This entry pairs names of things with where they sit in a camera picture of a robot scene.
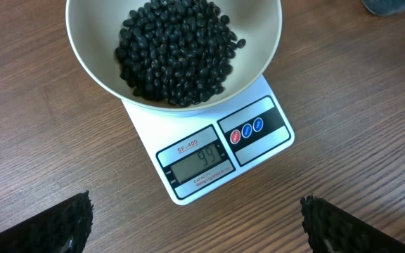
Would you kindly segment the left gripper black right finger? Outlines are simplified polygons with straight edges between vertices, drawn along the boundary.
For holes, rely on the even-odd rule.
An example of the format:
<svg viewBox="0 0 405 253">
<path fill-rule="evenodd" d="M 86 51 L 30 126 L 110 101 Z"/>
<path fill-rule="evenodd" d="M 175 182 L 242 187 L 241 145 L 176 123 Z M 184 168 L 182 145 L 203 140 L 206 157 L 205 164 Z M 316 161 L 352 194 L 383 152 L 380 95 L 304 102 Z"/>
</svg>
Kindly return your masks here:
<svg viewBox="0 0 405 253">
<path fill-rule="evenodd" d="M 315 253 L 405 253 L 405 244 L 323 198 L 300 199 L 302 227 Z"/>
</svg>

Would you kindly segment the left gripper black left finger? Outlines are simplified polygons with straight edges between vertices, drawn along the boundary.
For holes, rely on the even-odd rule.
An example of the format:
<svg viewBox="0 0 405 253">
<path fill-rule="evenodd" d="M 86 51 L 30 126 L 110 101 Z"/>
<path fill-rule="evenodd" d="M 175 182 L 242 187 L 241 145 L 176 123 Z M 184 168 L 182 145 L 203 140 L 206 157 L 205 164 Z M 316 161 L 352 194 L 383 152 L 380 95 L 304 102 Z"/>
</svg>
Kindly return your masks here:
<svg viewBox="0 0 405 253">
<path fill-rule="evenodd" d="M 83 252 L 93 225 L 89 193 L 79 193 L 0 233 L 0 252 Z"/>
</svg>

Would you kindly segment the white digital kitchen scale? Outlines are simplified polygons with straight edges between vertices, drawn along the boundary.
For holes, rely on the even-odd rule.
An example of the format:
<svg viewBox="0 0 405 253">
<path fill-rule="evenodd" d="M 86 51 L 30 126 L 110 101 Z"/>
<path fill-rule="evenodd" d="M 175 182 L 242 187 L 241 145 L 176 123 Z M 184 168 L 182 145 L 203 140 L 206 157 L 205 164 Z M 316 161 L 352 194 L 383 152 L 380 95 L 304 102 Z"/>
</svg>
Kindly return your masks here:
<svg viewBox="0 0 405 253">
<path fill-rule="evenodd" d="M 234 98 L 177 117 L 124 107 L 170 198 L 187 205 L 289 148 L 295 141 L 264 77 Z"/>
</svg>

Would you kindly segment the white bowl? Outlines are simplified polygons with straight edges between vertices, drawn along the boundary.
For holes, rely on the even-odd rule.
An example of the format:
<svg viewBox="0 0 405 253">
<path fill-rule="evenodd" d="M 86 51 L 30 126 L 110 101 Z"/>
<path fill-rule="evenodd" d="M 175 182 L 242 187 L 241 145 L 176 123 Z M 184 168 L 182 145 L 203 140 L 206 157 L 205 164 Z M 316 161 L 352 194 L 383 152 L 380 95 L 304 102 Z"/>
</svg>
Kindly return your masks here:
<svg viewBox="0 0 405 253">
<path fill-rule="evenodd" d="M 79 63 L 89 76 L 121 101 L 149 110 L 191 113 L 205 110 L 234 98 L 249 88 L 267 69 L 278 48 L 283 26 L 280 0 L 216 1 L 221 12 L 230 17 L 229 27 L 246 40 L 231 61 L 233 72 L 223 83 L 224 91 L 205 103 L 179 108 L 166 102 L 155 102 L 133 95 L 133 90 L 120 78 L 115 60 L 122 21 L 143 1 L 68 0 L 65 19 L 67 35 Z"/>
</svg>

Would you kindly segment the black beans in bowl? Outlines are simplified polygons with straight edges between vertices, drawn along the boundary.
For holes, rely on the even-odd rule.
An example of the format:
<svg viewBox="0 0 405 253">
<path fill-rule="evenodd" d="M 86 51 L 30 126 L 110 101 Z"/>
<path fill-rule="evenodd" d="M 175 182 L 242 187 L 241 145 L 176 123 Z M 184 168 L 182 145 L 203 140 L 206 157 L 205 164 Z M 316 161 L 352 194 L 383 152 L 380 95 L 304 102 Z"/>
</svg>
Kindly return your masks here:
<svg viewBox="0 0 405 253">
<path fill-rule="evenodd" d="M 224 92 L 243 48 L 230 18 L 206 0 L 150 0 L 122 23 L 115 59 L 136 97 L 182 108 Z"/>
</svg>

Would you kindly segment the clear plastic container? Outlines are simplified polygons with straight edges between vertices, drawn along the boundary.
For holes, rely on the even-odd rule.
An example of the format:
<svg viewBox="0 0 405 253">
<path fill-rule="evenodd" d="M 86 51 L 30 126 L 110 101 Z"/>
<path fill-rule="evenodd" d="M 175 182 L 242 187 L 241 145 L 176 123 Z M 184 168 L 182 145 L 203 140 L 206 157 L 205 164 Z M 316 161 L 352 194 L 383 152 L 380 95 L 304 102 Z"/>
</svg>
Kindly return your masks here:
<svg viewBox="0 0 405 253">
<path fill-rule="evenodd" d="M 405 11 L 405 0 L 361 0 L 361 3 L 370 13 L 379 17 Z"/>
</svg>

